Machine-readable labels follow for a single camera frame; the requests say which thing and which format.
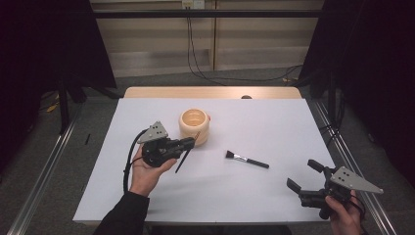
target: brush handle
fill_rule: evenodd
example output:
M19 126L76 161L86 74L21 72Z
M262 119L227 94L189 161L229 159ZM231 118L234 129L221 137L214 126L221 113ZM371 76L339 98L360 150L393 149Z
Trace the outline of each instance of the brush handle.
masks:
M247 159L247 163L253 164L253 165L259 165L265 168L269 168L269 164L263 164L261 162L255 161L255 160L251 160L251 159Z

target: power cord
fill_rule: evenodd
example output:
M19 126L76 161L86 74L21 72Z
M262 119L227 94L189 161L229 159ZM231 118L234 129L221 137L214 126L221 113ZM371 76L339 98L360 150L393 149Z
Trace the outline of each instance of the power cord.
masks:
M292 66L286 69L286 72L280 76L277 77L271 77L271 78L265 78L265 79L248 79L248 78L237 78L237 77L221 77L221 76L215 76L215 77L207 77L199 68L198 65L198 60L196 58L196 54L195 54L195 45L194 45L194 41L193 41L193 29L192 29L192 20L190 18L187 18L187 26L188 26L188 48L187 48L187 62L188 62L188 66L189 69L191 71L191 73L199 78L208 80L210 82L222 85L222 86L226 86L225 84L215 81L214 79L220 79L220 80L240 80L240 81L253 81L253 82L265 82L265 81L271 81L271 80L278 80L278 79L282 79L284 77L288 78L288 75L291 74L292 72L296 71L299 68L302 68L302 65L296 65L296 66ZM192 66L190 64L190 48L192 47L192 54L193 54L193 60L195 61L195 65L197 68L197 72L196 73L193 69Z
M134 151L134 147L137 144L138 139L147 131L148 129L145 129L143 131L141 131L134 139L134 141L131 144L131 148L130 151L128 153L128 159L127 159L127 163L125 165L125 170L124 170L124 178L123 178L123 190L124 193L128 191L128 177L129 177L129 172L131 170L131 166L134 164L135 161L141 159L135 159L133 162L131 162L131 156L132 156L132 152Z

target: electrical outlet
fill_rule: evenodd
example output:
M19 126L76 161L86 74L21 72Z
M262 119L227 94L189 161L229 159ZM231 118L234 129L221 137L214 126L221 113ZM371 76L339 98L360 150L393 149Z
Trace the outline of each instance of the electrical outlet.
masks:
M193 0L182 0L182 9L193 9Z
M193 9L204 10L205 0L193 0Z

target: sleeve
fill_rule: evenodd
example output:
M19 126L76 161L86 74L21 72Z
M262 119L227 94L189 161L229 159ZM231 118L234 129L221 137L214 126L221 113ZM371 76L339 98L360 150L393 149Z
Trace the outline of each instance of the sleeve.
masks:
M142 234L150 199L126 192L101 221L94 235Z

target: white wall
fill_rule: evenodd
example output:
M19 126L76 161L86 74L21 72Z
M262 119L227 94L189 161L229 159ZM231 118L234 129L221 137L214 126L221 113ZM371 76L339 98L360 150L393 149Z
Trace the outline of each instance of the white wall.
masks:
M323 2L207 0L206 8L318 10ZM94 10L181 9L181 1L166 0L91 0L91 5ZM177 52L179 57L186 55L183 54L188 48L186 19L98 19L97 22L113 68L119 64L115 60L119 61L121 55L127 53ZM268 68L302 64L316 22L317 19L192 19L192 29L195 49L208 56L209 65L205 69ZM259 56L249 57L255 53ZM241 61L241 55L247 55L244 61Z

